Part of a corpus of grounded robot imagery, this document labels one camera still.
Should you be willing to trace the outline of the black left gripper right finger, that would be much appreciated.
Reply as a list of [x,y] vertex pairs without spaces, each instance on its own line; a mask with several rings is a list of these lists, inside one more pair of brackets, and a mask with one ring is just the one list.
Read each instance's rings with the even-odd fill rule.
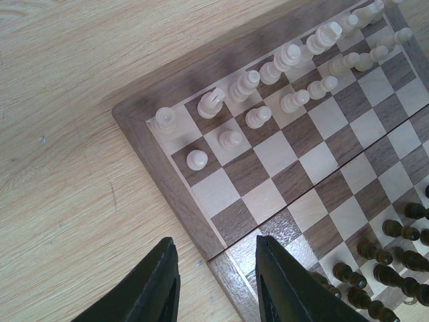
[[317,282],[272,236],[258,235],[255,273],[262,321],[365,321]]

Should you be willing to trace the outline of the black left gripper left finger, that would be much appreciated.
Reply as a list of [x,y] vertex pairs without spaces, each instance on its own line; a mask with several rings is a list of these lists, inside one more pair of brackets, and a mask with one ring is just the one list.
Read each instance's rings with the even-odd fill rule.
[[75,321],[176,321],[180,300],[178,253],[171,237],[158,244],[105,296]]

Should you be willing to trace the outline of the wooden chessboard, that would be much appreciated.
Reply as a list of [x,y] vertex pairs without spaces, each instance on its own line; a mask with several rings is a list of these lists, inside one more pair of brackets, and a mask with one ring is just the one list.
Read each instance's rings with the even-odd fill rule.
[[[259,72],[287,44],[300,47],[299,63],[233,102],[229,90],[238,78]],[[335,89],[293,113],[281,110],[284,96],[330,76],[329,63],[351,52],[360,61],[337,77]],[[197,105],[215,88],[226,94],[223,106],[205,119]],[[260,106],[272,117],[251,129],[245,116]],[[154,128],[162,107],[176,112],[168,135]],[[260,319],[258,235],[273,236],[347,294],[350,284],[332,273],[344,262],[389,309],[406,296],[376,281],[379,262],[360,256],[359,243],[390,252],[400,276],[427,280],[400,254],[427,256],[428,244],[382,230],[388,219],[428,228],[426,218],[405,216],[408,203],[428,206],[428,60],[397,1],[307,3],[125,99],[113,117],[243,321]],[[219,146],[227,130],[243,136],[233,150]],[[202,170],[187,166],[193,150],[208,155]]]

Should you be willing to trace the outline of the dark rook piece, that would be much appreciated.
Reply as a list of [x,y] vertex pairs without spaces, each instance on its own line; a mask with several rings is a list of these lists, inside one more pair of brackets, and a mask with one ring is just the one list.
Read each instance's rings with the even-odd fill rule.
[[332,293],[338,299],[342,298],[341,291],[335,286],[331,285],[327,278],[317,272],[311,272],[310,274],[319,284],[325,287],[328,292]]

